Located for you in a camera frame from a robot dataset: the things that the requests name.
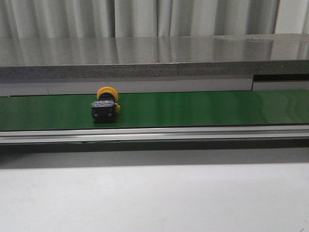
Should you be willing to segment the grey stone counter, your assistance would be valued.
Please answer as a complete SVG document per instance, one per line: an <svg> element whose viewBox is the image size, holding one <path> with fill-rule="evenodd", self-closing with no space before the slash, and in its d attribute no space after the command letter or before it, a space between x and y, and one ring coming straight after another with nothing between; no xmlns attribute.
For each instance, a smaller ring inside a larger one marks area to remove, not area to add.
<svg viewBox="0 0 309 232"><path fill-rule="evenodd" d="M307 89L304 34L2 39L2 96Z"/></svg>

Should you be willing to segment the green conveyor belt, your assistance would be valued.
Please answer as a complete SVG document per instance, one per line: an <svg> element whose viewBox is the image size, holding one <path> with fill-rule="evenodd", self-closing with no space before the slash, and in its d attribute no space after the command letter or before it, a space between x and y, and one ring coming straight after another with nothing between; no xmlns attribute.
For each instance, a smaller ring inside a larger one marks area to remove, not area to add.
<svg viewBox="0 0 309 232"><path fill-rule="evenodd" d="M95 94L2 97L2 131L93 129ZM300 90L126 93L107 128L307 124L309 92Z"/></svg>

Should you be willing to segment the white pleated curtain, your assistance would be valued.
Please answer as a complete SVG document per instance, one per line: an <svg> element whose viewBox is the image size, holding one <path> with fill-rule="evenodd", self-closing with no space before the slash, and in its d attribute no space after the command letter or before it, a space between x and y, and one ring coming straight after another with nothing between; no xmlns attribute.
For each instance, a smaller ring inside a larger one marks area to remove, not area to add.
<svg viewBox="0 0 309 232"><path fill-rule="evenodd" d="M307 34L306 0L3 0L2 38Z"/></svg>

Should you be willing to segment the yellow push button switch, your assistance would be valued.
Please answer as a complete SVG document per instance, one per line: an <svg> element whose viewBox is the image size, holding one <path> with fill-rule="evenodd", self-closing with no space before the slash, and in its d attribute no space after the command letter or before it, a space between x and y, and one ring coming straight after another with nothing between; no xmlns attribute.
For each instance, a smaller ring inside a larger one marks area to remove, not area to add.
<svg viewBox="0 0 309 232"><path fill-rule="evenodd" d="M113 123L121 106L118 92L113 87L102 87L97 92L97 100L91 103L92 118L95 123Z"/></svg>

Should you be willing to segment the aluminium conveyor side rail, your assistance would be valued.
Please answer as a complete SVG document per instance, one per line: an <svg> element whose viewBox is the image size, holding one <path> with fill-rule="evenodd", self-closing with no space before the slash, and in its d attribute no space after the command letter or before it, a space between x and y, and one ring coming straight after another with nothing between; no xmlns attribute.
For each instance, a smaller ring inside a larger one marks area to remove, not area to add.
<svg viewBox="0 0 309 232"><path fill-rule="evenodd" d="M85 130L2 131L1 144L82 143L111 141L169 141L199 139L307 138L309 126L264 125L220 127L169 127Z"/></svg>

